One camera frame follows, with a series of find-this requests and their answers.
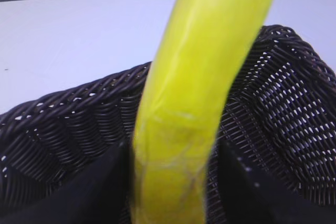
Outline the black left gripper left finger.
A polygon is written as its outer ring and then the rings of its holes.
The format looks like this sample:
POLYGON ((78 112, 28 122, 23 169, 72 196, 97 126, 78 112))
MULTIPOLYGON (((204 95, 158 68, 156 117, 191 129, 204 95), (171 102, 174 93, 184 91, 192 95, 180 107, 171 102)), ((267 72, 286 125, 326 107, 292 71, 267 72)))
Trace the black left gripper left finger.
POLYGON ((1 223, 117 223, 129 188, 129 144, 122 141, 51 196, 1 223))

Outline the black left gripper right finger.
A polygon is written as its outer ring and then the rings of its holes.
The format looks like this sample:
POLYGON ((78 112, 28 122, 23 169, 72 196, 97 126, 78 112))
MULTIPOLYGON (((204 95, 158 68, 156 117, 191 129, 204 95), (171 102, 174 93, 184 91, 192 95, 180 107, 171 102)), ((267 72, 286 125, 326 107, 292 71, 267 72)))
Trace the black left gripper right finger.
POLYGON ((207 179, 207 223, 335 223, 334 207, 291 192, 228 141, 215 141, 207 179))

